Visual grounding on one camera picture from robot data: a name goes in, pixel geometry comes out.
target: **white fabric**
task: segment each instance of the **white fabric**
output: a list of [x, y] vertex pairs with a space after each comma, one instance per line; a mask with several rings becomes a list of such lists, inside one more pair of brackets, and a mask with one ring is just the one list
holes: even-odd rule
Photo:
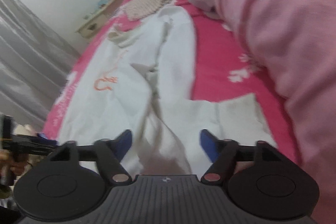
[[[221, 103], [190, 100], [196, 39], [183, 8], [164, 7], [138, 29], [110, 38], [113, 42], [102, 42], [79, 82], [61, 143], [88, 145], [131, 129], [133, 145], [122, 164], [133, 176], [202, 175], [211, 164], [199, 144], [204, 128], [244, 145], [260, 139], [275, 145], [253, 94]], [[108, 84], [112, 90], [95, 90], [106, 71], [105, 77], [117, 79], [102, 81], [99, 88]], [[85, 166], [93, 169], [92, 163]]]

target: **round black pad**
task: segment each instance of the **round black pad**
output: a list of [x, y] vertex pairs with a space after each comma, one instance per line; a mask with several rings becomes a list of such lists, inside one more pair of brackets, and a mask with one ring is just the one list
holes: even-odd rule
[[105, 183], [95, 172], [67, 161], [40, 165], [18, 180], [14, 188], [14, 198], [24, 215], [61, 222], [85, 215], [102, 202]]
[[248, 213], [265, 219], [288, 220], [312, 213], [319, 188], [299, 167], [265, 161], [233, 175], [228, 193]]
[[76, 190], [77, 182], [75, 179], [64, 175], [52, 175], [40, 180], [37, 185], [38, 191], [51, 198], [59, 198], [70, 195]]
[[295, 184], [284, 176], [268, 175], [257, 180], [257, 188], [265, 195], [281, 198], [293, 193]]

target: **ribbed black surface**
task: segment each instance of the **ribbed black surface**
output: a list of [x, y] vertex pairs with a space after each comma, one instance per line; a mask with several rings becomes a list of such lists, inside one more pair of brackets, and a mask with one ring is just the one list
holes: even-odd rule
[[[44, 222], [29, 218], [20, 224]], [[280, 223], [251, 216], [237, 208], [219, 187], [201, 184], [196, 176], [140, 176], [129, 186], [115, 187], [95, 211], [64, 224], [264, 224]], [[282, 224], [314, 224], [308, 218]]]

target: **black device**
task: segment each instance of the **black device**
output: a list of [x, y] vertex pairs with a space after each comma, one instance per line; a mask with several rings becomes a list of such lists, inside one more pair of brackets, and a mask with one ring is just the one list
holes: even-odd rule
[[[264, 141], [241, 146], [203, 130], [200, 144], [213, 164], [200, 180], [196, 175], [133, 180], [120, 165], [132, 145], [129, 130], [90, 146], [69, 141], [51, 147], [13, 137], [6, 140], [8, 149], [51, 152], [16, 183], [14, 199], [23, 215], [18, 224], [314, 223], [309, 216], [319, 198], [317, 183]], [[80, 161], [95, 161], [99, 174]], [[240, 161], [253, 165], [234, 174]]]

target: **pink clothing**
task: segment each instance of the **pink clothing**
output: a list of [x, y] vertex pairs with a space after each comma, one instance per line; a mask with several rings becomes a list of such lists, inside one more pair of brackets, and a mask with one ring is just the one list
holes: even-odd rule
[[313, 217], [336, 222], [336, 0], [215, 0], [216, 10], [265, 65], [286, 110], [303, 169], [320, 186]]

